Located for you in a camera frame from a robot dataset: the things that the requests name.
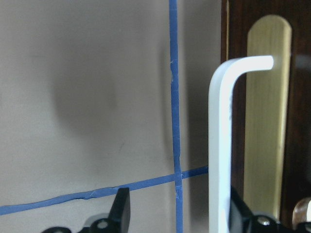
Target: black clamp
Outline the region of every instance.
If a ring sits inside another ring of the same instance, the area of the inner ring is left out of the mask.
[[[78,233],[127,233],[130,224],[130,190],[119,188],[108,217],[92,216]],[[52,227],[42,233],[71,233],[64,227]]]

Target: beige wall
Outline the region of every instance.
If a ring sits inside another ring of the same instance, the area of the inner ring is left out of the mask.
[[[220,0],[179,0],[183,170],[207,164]],[[0,0],[0,205],[173,173],[167,0]],[[207,177],[184,180],[207,230]],[[114,197],[0,216],[4,232],[78,231]],[[129,232],[174,232],[174,185],[131,192]]]

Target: blue tape line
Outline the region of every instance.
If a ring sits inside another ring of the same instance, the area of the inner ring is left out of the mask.
[[[199,176],[208,173],[208,168],[205,167],[200,167],[197,169],[192,169],[189,171],[184,171],[182,173],[183,179],[194,177],[194,176]],[[35,203],[29,203],[29,204],[21,204],[21,205],[8,205],[8,206],[0,206],[0,216],[1,215],[8,215],[16,212],[21,212],[25,210],[31,210],[31,209],[36,209],[36,208],[41,208],[41,207],[48,207],[51,205],[55,204],[61,204],[66,201],[70,200],[76,200],[76,199],[83,199],[83,200],[88,200],[92,198],[101,198],[101,197],[106,197],[110,195],[114,195],[117,193],[119,188],[123,187],[129,187],[131,191],[133,190],[138,190],[142,188],[147,188],[147,187],[152,187],[155,185],[160,185],[164,183],[169,183],[175,180],[175,175],[167,175],[167,176],[162,176],[162,177],[157,177],[149,180],[144,180],[144,181],[139,181],[135,183],[128,183],[128,184],[123,184],[120,186],[116,187],[107,187],[107,188],[100,188],[100,189],[95,189],[92,191],[88,192],[81,192],[81,193],[73,193],[73,194],[67,194],[67,195],[62,195],[56,198],[44,200],[44,201],[39,201]]]
[[[178,91],[178,26],[177,0],[170,0],[170,53],[171,53],[171,99],[173,128],[173,158],[176,191],[176,233],[183,232],[183,185],[180,166],[179,91]]]

